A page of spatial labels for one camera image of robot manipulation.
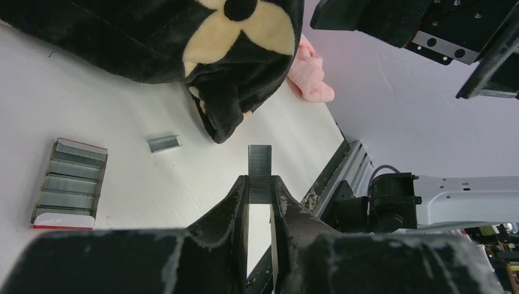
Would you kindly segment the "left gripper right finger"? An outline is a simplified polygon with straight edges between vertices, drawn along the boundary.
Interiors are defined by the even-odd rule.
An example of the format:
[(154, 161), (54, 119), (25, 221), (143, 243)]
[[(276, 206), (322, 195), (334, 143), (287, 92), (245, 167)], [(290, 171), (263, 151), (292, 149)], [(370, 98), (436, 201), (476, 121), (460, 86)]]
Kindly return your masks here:
[(502, 293), (487, 259), (458, 235), (345, 234), (301, 206), (279, 176), (288, 266), (275, 293)]

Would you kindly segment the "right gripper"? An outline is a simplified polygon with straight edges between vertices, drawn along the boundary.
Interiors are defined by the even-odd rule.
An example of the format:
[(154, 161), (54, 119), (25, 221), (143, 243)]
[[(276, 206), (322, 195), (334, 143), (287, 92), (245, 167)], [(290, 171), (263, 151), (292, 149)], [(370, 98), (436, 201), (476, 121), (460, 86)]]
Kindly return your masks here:
[(518, 99), (518, 1), (327, 0), (310, 27), (360, 31), (397, 48), (411, 42), (444, 64), (476, 63), (456, 98)]

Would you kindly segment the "box of staples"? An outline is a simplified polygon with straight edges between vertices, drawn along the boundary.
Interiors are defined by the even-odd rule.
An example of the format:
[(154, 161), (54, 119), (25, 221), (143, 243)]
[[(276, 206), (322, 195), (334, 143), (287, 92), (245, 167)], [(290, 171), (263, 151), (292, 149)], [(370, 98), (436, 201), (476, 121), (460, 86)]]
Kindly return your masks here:
[(107, 161), (106, 148), (58, 138), (31, 214), (31, 227), (92, 230)]

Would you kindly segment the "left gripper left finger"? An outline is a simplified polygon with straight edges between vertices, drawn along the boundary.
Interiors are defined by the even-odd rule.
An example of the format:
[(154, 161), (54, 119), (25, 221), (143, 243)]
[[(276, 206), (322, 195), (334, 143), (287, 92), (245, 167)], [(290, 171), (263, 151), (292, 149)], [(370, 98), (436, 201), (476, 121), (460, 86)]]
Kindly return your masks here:
[(2, 293), (244, 293), (248, 177), (187, 228), (53, 231), (34, 239)]

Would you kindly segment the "grey staple strip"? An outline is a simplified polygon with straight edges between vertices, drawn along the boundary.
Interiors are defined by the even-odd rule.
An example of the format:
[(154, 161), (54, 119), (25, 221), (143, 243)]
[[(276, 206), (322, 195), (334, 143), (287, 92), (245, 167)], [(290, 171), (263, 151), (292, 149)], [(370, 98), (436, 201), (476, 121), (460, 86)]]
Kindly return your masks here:
[(272, 176), (272, 146), (248, 146), (248, 181), (251, 204), (269, 205)]
[(179, 143), (177, 135), (170, 135), (161, 138), (152, 138), (147, 141), (150, 152), (158, 153), (182, 146)]

